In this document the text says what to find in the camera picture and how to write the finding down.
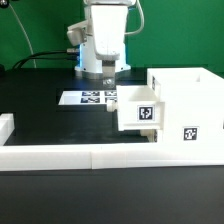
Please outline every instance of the white block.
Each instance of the white block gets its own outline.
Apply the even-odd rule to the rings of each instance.
[[[0,146],[5,144],[14,128],[13,114],[2,114],[0,116]]]

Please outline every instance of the black table surface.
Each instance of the black table surface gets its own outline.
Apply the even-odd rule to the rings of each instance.
[[[143,85],[146,70],[121,73],[117,84]],[[64,105],[64,90],[103,90],[102,80],[78,79],[73,69],[18,69],[0,77],[0,113],[14,113],[15,132],[6,145],[146,142],[139,131],[119,132],[106,105]]]
[[[145,71],[130,78],[119,82],[145,84]],[[76,80],[66,69],[12,70],[1,76],[0,111],[13,112],[16,125],[7,145],[95,143],[95,136],[67,136],[73,125],[81,125],[74,118],[80,112],[86,119],[99,113],[98,127],[112,127],[103,143],[145,141],[137,133],[118,134],[116,116],[104,106],[59,108],[63,89],[74,88],[101,87],[98,81]],[[91,128],[95,121],[86,125]],[[223,189],[223,166],[0,172],[0,223],[221,224]]]

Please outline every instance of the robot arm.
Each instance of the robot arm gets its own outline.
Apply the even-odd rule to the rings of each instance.
[[[84,3],[86,21],[69,27],[68,37],[73,45],[84,43],[85,34],[93,37],[95,57],[102,61],[104,84],[113,86],[116,63],[124,55],[128,7],[135,5],[136,0],[84,0]]]

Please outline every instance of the black cable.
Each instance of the black cable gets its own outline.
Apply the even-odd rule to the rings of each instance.
[[[29,61],[30,59],[38,59],[38,56],[43,56],[43,55],[52,55],[52,54],[67,54],[67,51],[66,50],[58,50],[58,51],[44,51],[44,52],[39,52],[39,53],[36,53],[36,54],[32,54],[30,55],[29,57],[25,58],[25,59],[22,59],[18,62],[16,62],[16,64],[12,67],[13,69],[16,69],[16,68],[21,68],[27,61]]]
[[[74,61],[75,59],[74,59],[74,57],[67,57],[67,58],[45,58],[45,57],[30,57],[30,58],[26,58],[26,59],[24,59],[24,60],[21,60],[21,64],[17,67],[17,69],[20,69],[20,68],[22,68],[22,66],[26,63],[26,62],[28,62],[29,60],[33,60],[33,59],[40,59],[40,60],[72,60],[72,61]]]

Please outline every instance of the green background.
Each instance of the green background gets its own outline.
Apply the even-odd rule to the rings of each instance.
[[[84,20],[82,0],[11,2],[34,52],[71,47],[67,26]],[[144,31],[126,38],[127,61],[134,67],[203,66],[224,73],[224,0],[141,0]],[[137,10],[129,13],[128,30],[138,28]],[[0,63],[7,69],[30,55],[11,9],[0,9]],[[70,61],[37,61],[38,68],[72,67]]]

